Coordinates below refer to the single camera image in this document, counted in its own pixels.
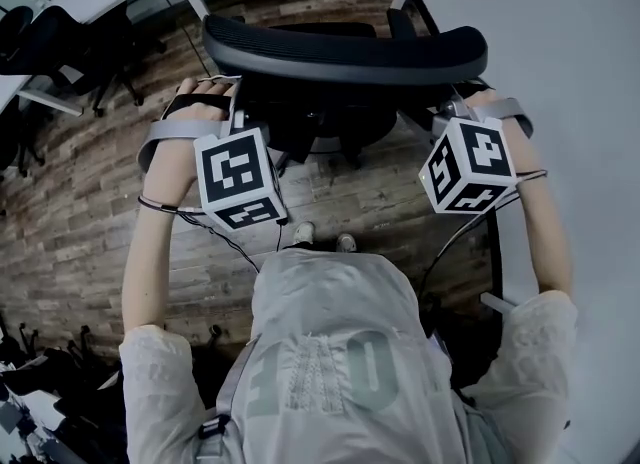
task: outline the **office chair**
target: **office chair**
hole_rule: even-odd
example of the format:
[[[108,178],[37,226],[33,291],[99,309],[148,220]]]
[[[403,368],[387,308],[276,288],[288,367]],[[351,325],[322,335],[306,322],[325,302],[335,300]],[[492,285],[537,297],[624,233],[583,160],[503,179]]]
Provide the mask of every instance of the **office chair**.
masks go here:
[[[280,172],[310,153],[341,152],[357,167],[399,110],[430,131],[428,107],[484,71],[487,43],[471,27],[418,37],[402,11],[387,17],[391,39],[360,23],[258,28],[207,16],[205,49],[225,74],[242,76],[234,127],[268,126],[268,146],[284,153]]]
[[[44,165],[44,159],[34,149],[35,126],[48,116],[46,109],[29,107],[24,112],[20,111],[19,98],[15,96],[5,109],[0,113],[0,171],[4,171],[18,156],[18,171],[23,178],[27,177],[27,169],[24,166],[25,154],[29,154],[40,165]]]
[[[0,57],[7,57],[16,49],[20,34],[31,24],[33,11],[26,6],[8,11],[0,19]]]
[[[104,113],[100,102],[114,78],[124,84],[136,106],[144,102],[125,73],[125,66],[140,55],[126,4],[89,25],[52,6],[21,33],[11,56],[0,59],[0,74],[47,75],[57,87],[71,87],[78,95],[98,88],[93,111],[100,117]]]

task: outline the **finger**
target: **finger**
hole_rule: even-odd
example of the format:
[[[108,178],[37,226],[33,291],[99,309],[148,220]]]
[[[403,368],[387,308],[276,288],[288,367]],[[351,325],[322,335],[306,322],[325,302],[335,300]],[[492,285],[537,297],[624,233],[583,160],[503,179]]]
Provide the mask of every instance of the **finger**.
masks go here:
[[[196,88],[198,83],[193,78],[185,78],[180,87],[178,88],[178,92],[176,94],[190,94]]]
[[[214,86],[207,91],[207,94],[224,94],[229,88],[227,84],[214,84]]]
[[[205,80],[204,82],[200,82],[196,90],[193,91],[194,94],[206,94],[206,92],[213,87],[213,84],[209,80]]]
[[[225,96],[233,96],[233,93],[236,92],[236,87],[238,86],[238,84],[233,84],[229,89],[227,89],[227,92],[224,93]]]

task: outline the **sneaker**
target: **sneaker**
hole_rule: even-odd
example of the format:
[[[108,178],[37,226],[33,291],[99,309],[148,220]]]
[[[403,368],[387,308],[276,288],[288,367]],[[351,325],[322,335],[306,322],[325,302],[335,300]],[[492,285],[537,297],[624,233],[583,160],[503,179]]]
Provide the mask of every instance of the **sneaker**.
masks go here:
[[[316,234],[316,227],[313,222],[303,222],[293,233],[293,245],[300,244],[302,242],[313,243],[313,237]]]
[[[356,239],[349,233],[342,233],[336,242],[336,252],[356,252]]]

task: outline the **white t-shirt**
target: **white t-shirt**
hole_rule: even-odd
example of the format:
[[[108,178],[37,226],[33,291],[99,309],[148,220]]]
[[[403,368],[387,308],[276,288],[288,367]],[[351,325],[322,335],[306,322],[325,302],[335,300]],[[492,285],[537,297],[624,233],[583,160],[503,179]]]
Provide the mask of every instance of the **white t-shirt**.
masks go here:
[[[407,278],[377,255],[282,251],[253,298],[258,338],[224,436],[205,413],[184,338],[157,327],[120,347],[136,463],[543,462],[567,421],[576,310],[547,292],[507,318],[487,375],[451,392],[451,364],[420,326]]]

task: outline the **wooden floor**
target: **wooden floor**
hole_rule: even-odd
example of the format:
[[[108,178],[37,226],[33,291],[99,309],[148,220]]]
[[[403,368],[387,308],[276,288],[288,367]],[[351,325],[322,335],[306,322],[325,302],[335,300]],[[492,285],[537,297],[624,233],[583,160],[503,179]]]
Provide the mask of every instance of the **wooden floor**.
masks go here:
[[[212,0],[222,15],[243,15],[252,25],[307,21],[362,21],[388,35],[385,10],[391,0]],[[200,53],[199,25],[191,10],[177,8]],[[424,24],[412,16],[420,31]],[[90,326],[97,352],[114,354],[122,340],[120,288],[134,228],[142,174],[135,155],[148,125],[156,120],[186,76],[202,76],[181,30],[155,18],[147,27],[162,32],[168,50],[151,55],[134,78],[146,96],[135,107],[121,86],[107,94],[106,113],[80,118],[57,113],[39,133],[37,148],[46,165],[30,164],[29,177],[5,174],[0,204],[0,309],[17,336],[21,322],[38,329],[41,344],[65,345]],[[214,68],[207,59],[210,68]],[[90,106],[87,97],[74,102]],[[316,224],[318,237],[355,235],[365,252],[380,253],[419,283],[428,265],[464,217],[434,215],[417,178],[425,151],[401,124],[366,150],[355,171],[341,157],[317,156],[290,167],[282,191],[292,216],[283,245],[295,225]],[[190,194],[197,203],[197,194]],[[221,342],[246,340],[255,273],[227,245],[177,221],[171,248],[167,328],[194,343],[207,328],[224,330]],[[233,235],[260,266],[275,250],[278,228],[262,224]],[[491,287],[486,227],[462,239],[434,269],[429,291],[458,309],[477,308],[477,294]]]

